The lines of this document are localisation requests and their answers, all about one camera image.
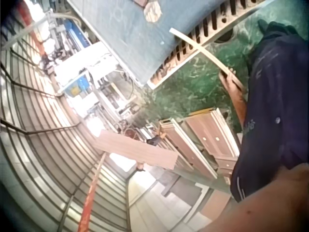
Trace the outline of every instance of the person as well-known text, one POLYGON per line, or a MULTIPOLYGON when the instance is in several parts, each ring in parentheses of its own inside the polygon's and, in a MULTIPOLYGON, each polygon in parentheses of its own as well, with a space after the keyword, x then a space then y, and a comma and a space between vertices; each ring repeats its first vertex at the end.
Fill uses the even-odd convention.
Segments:
POLYGON ((239 204, 201 232, 308 231, 308 42, 292 26, 259 20, 246 102, 219 74, 243 127, 231 193, 239 204))
MULTIPOLYGON (((163 132, 161 125, 156 131, 157 135, 151 139, 147 139, 146 143, 152 146, 157 146, 166 136, 166 133, 163 132)), ((144 163, 136 162, 136 171, 137 172, 144 172, 144 163)))

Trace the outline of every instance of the metal grate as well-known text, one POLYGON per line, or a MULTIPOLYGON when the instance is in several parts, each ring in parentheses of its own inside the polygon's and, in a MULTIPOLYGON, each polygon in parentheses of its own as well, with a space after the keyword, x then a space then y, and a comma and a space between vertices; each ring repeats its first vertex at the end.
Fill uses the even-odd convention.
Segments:
MULTIPOLYGON (((188 36, 198 44, 206 46, 224 33, 231 30, 241 20, 253 14, 260 7, 273 0, 227 0, 204 18, 188 36)), ((185 41, 181 41, 156 73, 148 81, 151 89, 157 88, 163 81, 192 59, 198 51, 185 41)))

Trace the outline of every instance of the person's arm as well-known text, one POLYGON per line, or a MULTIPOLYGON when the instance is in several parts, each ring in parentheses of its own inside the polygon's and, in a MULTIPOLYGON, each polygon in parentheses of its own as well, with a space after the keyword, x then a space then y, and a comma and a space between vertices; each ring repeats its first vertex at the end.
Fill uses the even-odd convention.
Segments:
POLYGON ((240 89, 238 89, 237 85, 232 80, 232 75, 228 74, 226 76, 225 73, 222 73, 222 71, 219 73, 219 78, 224 86, 224 88, 227 90, 232 103, 235 107, 236 114, 238 116, 239 122, 241 124, 241 127, 243 128, 243 124, 245 121, 246 117, 246 112, 247 112, 247 103, 242 97, 242 92, 240 89))
POLYGON ((301 164, 199 232, 297 232, 309 222, 309 166, 301 164))

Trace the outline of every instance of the green marble surface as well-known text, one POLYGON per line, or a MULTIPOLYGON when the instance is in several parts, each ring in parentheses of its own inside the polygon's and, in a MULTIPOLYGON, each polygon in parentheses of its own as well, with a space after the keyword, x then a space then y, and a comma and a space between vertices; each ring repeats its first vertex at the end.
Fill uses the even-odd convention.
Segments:
MULTIPOLYGON (((246 57, 262 38, 257 27, 258 19, 292 25, 300 36, 308 39, 307 8, 300 0, 276 0, 236 25, 230 41, 224 44, 209 44, 207 49, 226 66, 236 70, 237 77, 245 86, 248 82, 246 57)), ((215 106, 227 109, 229 125, 235 132, 241 131, 231 100, 218 78, 218 72, 219 69, 203 54, 196 55, 155 91, 144 90, 144 117, 149 121, 185 117, 190 112, 215 106)))

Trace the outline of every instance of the hand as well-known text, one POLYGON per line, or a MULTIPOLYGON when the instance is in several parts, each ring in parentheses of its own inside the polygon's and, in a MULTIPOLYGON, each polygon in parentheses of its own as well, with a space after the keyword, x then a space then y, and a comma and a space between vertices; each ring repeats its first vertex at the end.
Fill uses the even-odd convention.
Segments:
MULTIPOLYGON (((233 74, 236 74, 236 71, 230 68, 230 71, 233 74)), ((231 99, 239 99, 242 97, 241 90, 237 87, 237 85, 233 82, 232 73, 228 73, 226 75, 223 71, 219 72, 219 78, 221 80, 222 85, 230 95, 231 99)))

